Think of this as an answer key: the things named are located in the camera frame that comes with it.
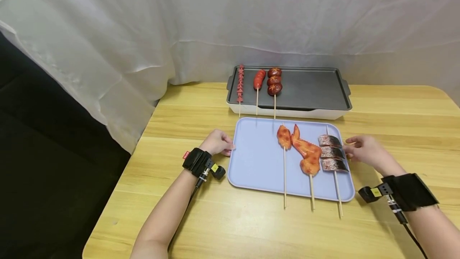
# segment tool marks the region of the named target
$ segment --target forearm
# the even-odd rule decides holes
[[[155,241],[166,246],[169,244],[184,216],[196,181],[190,171],[182,170],[150,213],[136,242]]]
[[[460,254],[460,231],[438,206],[405,213],[429,259],[454,259]]]

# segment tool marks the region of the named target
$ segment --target food skewer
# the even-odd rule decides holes
[[[284,166],[284,208],[286,208],[286,150],[291,149],[291,132],[283,124],[276,133],[278,143],[283,147],[283,166]]]
[[[258,115],[258,90],[262,87],[262,83],[265,79],[266,71],[260,69],[257,71],[256,76],[254,77],[254,89],[257,90],[257,97],[256,97],[256,116]]]
[[[284,165],[284,208],[286,208],[286,147],[283,147],[283,165]]]
[[[313,177],[320,170],[319,159],[321,148],[315,144],[300,138],[300,130],[297,124],[294,125],[294,132],[291,135],[292,145],[299,151],[303,159],[300,161],[302,172],[309,176],[311,191],[311,210],[315,210],[315,192],[313,190]]]
[[[239,103],[238,117],[241,118],[241,102],[243,102],[243,78],[244,78],[244,65],[240,64],[238,69],[238,89],[236,93],[238,94],[237,102]]]
[[[256,97],[256,116],[258,114],[258,89],[257,89],[257,97]]]
[[[268,80],[267,80],[269,95],[274,96],[273,104],[273,119],[276,119],[276,95],[281,92],[283,86],[281,85],[281,69],[272,68],[268,71]]]
[[[310,190],[311,190],[311,208],[315,210],[315,192],[313,191],[313,176],[308,174],[310,177]]]
[[[326,125],[326,135],[329,136],[329,129],[327,128],[327,125]],[[334,144],[333,142],[335,143],[335,140],[330,140],[330,143],[327,143],[326,141],[324,141],[323,143]],[[332,156],[332,158],[334,158],[334,157],[335,158],[343,157],[343,154],[342,154],[341,150],[339,150],[336,147],[325,146],[325,147],[321,147],[321,149],[324,150],[324,151],[328,151],[328,152],[323,152],[323,155],[327,155],[328,157],[329,156]],[[339,161],[339,160],[335,160],[335,159],[332,159],[332,158],[324,159],[323,162],[326,162],[326,164],[327,164],[327,162],[329,162],[329,161],[331,161],[331,163],[336,163],[336,162]],[[339,181],[337,180],[337,168],[338,168],[338,166],[335,165],[332,169],[333,169],[333,172],[334,172],[335,191],[337,192],[337,198],[339,199],[339,217],[343,218],[344,213],[343,213],[343,209],[342,209],[342,199],[340,198]],[[329,168],[325,169],[324,165],[323,165],[323,170],[328,171],[330,169]]]

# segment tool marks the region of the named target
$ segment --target white curtain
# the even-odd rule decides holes
[[[0,0],[0,30],[129,152],[168,83],[240,63],[335,66],[460,103],[460,0]]]

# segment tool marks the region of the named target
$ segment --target plastic tray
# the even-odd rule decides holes
[[[319,135],[330,135],[342,141],[339,130],[332,124],[319,122],[300,122],[293,120],[273,120],[261,118],[241,118],[236,123],[229,163],[228,180],[235,187],[268,192],[284,193],[283,149],[278,144],[276,132],[281,124],[291,131],[294,124],[300,130],[300,138],[318,145]],[[292,147],[286,151],[286,192],[290,195],[311,197],[309,176],[300,169],[302,156]],[[350,170],[348,161],[345,165]],[[355,187],[350,172],[337,172],[340,197],[343,202],[355,196]],[[316,199],[338,201],[333,172],[323,171],[313,177]]]

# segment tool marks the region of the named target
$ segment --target wrist strap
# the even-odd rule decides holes
[[[383,177],[382,181],[390,186],[394,201],[403,211],[415,211],[418,207],[439,204],[428,187],[415,173],[401,176]]]
[[[185,158],[184,164],[182,167],[190,170],[195,177],[200,177],[200,175],[206,169],[206,163],[211,161],[211,154],[206,151],[203,151],[199,148],[194,148]]]

